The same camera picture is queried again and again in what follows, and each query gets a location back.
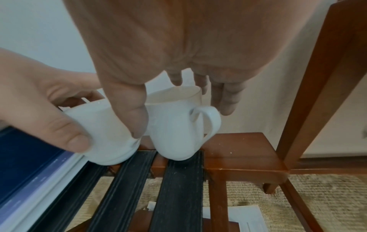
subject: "woven rug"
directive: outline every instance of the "woven rug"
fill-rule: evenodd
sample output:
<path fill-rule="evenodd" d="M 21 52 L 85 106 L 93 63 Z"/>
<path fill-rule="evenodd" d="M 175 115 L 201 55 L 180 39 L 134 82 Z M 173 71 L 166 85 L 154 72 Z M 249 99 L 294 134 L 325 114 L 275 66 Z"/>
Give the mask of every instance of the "woven rug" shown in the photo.
<path fill-rule="evenodd" d="M 367 232 L 367 176 L 292 175 L 289 179 L 325 232 Z M 68 229 L 93 215 L 112 180 L 100 179 Z M 156 201 L 161 181 L 146 181 L 137 210 Z M 280 188 L 274 195 L 266 195 L 260 185 L 228 182 L 227 195 L 229 206 L 258 205 L 270 232 L 304 231 Z M 203 205 L 209 206 L 207 183 Z"/>

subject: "skin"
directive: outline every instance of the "skin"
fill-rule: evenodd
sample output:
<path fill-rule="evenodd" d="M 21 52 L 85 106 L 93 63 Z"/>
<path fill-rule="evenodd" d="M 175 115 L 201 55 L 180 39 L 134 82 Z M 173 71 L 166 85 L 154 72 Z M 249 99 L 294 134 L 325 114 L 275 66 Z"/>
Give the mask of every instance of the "skin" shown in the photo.
<path fill-rule="evenodd" d="M 64 0 L 119 119 L 136 138 L 148 123 L 145 83 L 166 71 L 196 85 L 222 115 L 245 81 L 299 32 L 320 0 Z"/>
<path fill-rule="evenodd" d="M 12 125 L 54 146 L 87 150 L 85 130 L 56 106 L 74 107 L 103 99 L 96 74 L 52 68 L 0 49 L 0 124 Z"/>

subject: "white mug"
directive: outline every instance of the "white mug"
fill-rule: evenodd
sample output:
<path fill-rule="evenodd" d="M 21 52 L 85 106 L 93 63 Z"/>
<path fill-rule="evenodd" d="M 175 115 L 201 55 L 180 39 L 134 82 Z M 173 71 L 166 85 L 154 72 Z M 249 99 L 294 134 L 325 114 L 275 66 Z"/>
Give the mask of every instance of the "white mug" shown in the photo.
<path fill-rule="evenodd" d="M 221 116 L 212 106 L 201 105 L 201 89 L 178 86 L 148 95 L 147 134 L 162 156 L 177 161 L 192 157 L 221 127 Z M 205 116 L 211 125 L 204 137 Z"/>
<path fill-rule="evenodd" d="M 92 137 L 92 147 L 83 153 L 100 165 L 119 164 L 130 158 L 140 145 L 118 119 L 107 99 L 83 104 L 64 112 Z"/>

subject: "paper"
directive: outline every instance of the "paper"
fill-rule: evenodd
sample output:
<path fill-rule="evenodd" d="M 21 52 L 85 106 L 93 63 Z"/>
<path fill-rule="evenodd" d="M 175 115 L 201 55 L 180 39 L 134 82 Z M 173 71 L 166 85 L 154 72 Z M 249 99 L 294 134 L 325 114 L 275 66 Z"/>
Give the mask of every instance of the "paper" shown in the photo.
<path fill-rule="evenodd" d="M 153 211 L 156 203 L 150 201 L 148 210 Z M 268 232 L 265 220 L 257 205 L 228 207 L 231 222 L 238 222 L 241 232 Z M 210 218 L 210 208 L 203 207 L 203 218 Z"/>

